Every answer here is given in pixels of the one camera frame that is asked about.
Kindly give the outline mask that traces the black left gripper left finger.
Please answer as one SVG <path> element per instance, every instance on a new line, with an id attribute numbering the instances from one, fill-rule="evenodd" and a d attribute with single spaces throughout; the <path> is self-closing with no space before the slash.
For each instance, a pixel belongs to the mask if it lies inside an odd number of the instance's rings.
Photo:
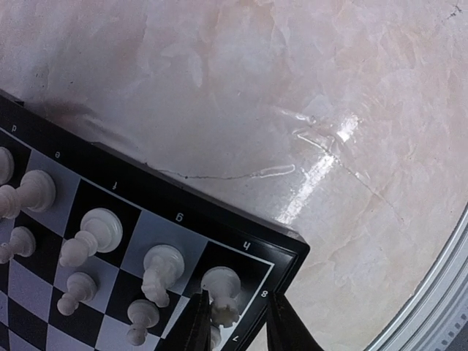
<path id="1" fill-rule="evenodd" d="M 211 350 L 211 322 L 207 290 L 195 293 L 174 326 L 176 350 Z"/>

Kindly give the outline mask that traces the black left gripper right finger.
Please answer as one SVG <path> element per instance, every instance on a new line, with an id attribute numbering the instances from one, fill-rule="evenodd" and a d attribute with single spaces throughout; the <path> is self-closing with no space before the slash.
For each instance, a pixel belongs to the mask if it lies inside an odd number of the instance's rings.
<path id="1" fill-rule="evenodd" d="M 268 350 L 275 351 L 320 351 L 284 294 L 273 292 L 268 297 L 267 308 Z"/>

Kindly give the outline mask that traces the white chess piece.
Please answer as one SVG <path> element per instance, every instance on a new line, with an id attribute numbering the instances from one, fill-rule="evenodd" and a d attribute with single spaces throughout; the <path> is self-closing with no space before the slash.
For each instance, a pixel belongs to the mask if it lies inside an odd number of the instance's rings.
<path id="1" fill-rule="evenodd" d="M 64 267 L 78 267 L 96 253 L 114 251 L 123 238 L 120 219 L 106 208 L 93 208 L 81 219 L 75 236 L 63 244 L 58 263 Z"/>
<path id="2" fill-rule="evenodd" d="M 150 248 L 143 258 L 143 282 L 145 297 L 159 308 L 169 306 L 167 290 L 183 275 L 184 257 L 174 246 L 160 244 Z"/>

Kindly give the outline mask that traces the white chess pawn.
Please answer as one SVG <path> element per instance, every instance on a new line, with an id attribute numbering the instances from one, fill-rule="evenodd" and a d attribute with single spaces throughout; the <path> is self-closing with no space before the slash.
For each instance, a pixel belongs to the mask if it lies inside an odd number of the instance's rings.
<path id="1" fill-rule="evenodd" d="M 84 272 L 75 272 L 67 279 L 67 291 L 57 302 L 57 309 L 64 316 L 72 315 L 81 302 L 91 301 L 97 294 L 96 282 Z"/>
<path id="2" fill-rule="evenodd" d="M 36 251 L 36 239 L 27 227 L 15 227 L 10 240 L 1 245 L 1 264 L 8 263 L 15 255 L 30 257 Z"/>
<path id="3" fill-rule="evenodd" d="M 14 219 L 24 208 L 44 212 L 55 199 L 56 185 L 52 177 L 43 170 L 28 171 L 18 188 L 1 186 L 1 218 Z"/>

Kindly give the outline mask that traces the black and grey chessboard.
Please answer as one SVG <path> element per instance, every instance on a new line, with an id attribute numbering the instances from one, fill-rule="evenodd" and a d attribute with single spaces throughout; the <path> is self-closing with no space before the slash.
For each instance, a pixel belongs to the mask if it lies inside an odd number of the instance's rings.
<path id="1" fill-rule="evenodd" d="M 15 227 L 36 239 L 30 257 L 15 255 L 1 265 L 3 350 L 130 350 L 129 305 L 144 294 L 143 258 L 167 244 L 182 253 L 183 275 L 167 290 L 168 307 L 148 329 L 142 350 L 166 350 L 166 338 L 189 299 L 202 290 L 204 273 L 233 269 L 241 280 L 239 320 L 212 332 L 214 350 L 246 350 L 265 323 L 268 295 L 284 292 L 309 253 L 293 230 L 258 219 L 203 195 L 110 148 L 85 141 L 1 94 L 1 147 L 13 155 L 7 183 L 19 187 L 31 170 L 48 173 L 56 185 L 49 210 L 23 209 L 1 220 L 1 244 Z M 106 208 L 120 219 L 123 238 L 109 253 L 96 253 L 79 267 L 97 284 L 97 294 L 66 317 L 57 302 L 73 267 L 59 264 L 65 241 L 80 229 L 84 214 Z"/>

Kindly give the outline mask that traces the white chess bishop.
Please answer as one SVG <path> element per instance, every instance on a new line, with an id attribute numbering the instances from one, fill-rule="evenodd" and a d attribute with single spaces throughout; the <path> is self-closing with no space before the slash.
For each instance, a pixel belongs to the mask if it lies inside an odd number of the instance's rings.
<path id="1" fill-rule="evenodd" d="M 15 170 L 15 162 L 12 153 L 5 147 L 0 148 L 0 183 L 10 181 Z"/>

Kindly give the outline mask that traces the aluminium front rail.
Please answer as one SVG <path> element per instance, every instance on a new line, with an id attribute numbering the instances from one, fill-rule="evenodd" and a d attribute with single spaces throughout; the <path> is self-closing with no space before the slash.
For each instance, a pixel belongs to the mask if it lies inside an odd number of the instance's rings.
<path id="1" fill-rule="evenodd" d="M 367 350 L 446 350 L 467 324 L 467 209 L 414 295 Z"/>

